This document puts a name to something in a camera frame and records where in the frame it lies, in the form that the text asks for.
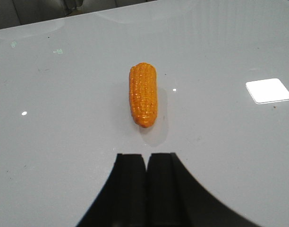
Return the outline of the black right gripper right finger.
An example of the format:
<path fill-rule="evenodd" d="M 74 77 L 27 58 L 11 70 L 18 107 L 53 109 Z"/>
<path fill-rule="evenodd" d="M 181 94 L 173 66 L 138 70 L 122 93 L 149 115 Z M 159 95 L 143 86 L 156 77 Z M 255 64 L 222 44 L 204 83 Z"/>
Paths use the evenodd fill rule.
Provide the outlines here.
<path fill-rule="evenodd" d="M 150 227 L 256 226 L 210 194 L 176 153 L 151 154 L 147 183 Z"/>

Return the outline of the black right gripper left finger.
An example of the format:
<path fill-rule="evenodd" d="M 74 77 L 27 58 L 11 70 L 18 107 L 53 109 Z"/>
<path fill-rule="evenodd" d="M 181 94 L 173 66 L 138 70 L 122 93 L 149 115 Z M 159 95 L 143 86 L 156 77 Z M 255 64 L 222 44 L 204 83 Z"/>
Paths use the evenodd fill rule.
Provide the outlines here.
<path fill-rule="evenodd" d="M 117 154 L 113 169 L 78 227 L 144 227 L 146 168 L 140 154 Z"/>

